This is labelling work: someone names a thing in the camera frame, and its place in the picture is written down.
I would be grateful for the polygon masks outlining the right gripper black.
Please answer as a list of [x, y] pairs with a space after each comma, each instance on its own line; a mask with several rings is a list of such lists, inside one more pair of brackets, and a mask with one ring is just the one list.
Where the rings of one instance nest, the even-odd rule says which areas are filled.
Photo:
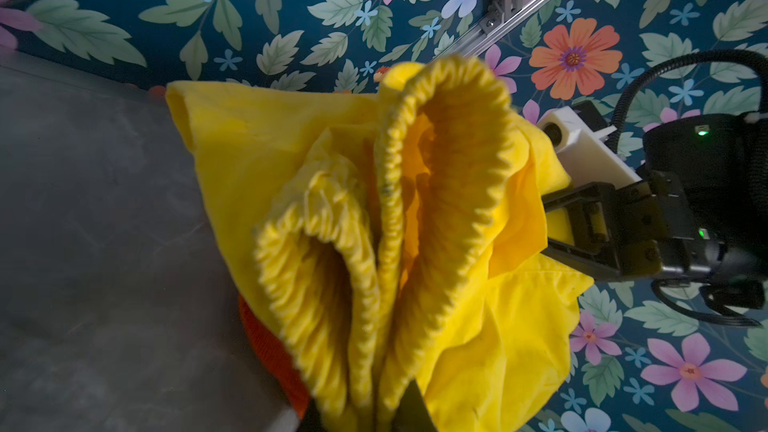
[[696, 219], [679, 178], [653, 171], [623, 188], [592, 182], [543, 198], [565, 220], [544, 254], [597, 282], [694, 282], [720, 266], [724, 244]]

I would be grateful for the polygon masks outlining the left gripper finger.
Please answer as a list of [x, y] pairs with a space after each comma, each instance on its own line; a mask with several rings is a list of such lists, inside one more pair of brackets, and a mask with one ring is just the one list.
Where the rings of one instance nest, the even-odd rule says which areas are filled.
[[394, 432], [437, 432], [415, 380], [407, 386], [392, 422]]

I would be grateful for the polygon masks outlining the orange shorts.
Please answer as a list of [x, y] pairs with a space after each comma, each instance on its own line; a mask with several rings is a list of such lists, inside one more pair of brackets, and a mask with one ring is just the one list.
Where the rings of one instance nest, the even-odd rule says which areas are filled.
[[238, 296], [238, 312], [255, 356], [277, 380], [299, 420], [303, 420], [311, 397], [294, 367], [292, 357], [282, 342], [254, 315], [241, 295]]

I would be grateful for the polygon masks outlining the yellow shorts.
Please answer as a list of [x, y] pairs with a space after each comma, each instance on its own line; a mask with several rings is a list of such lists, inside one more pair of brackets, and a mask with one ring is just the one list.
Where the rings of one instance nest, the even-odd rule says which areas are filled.
[[570, 177], [477, 58], [373, 94], [177, 81], [166, 101], [244, 310], [328, 431], [515, 431], [565, 382], [586, 275], [545, 257]]

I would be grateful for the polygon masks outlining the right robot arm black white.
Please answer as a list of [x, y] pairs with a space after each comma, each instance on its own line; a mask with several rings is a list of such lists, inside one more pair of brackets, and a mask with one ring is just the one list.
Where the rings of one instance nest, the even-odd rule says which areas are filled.
[[697, 285], [705, 303], [690, 317], [754, 328], [747, 310], [765, 304], [767, 281], [767, 102], [744, 112], [699, 115], [659, 125], [642, 140], [632, 169], [618, 141], [636, 95], [658, 77], [700, 63], [730, 63], [767, 78], [767, 59], [712, 50], [664, 61], [621, 94], [609, 124], [593, 128], [590, 105], [561, 108], [540, 123], [573, 185], [544, 208], [566, 224], [548, 257], [598, 282], [646, 279], [654, 295]]

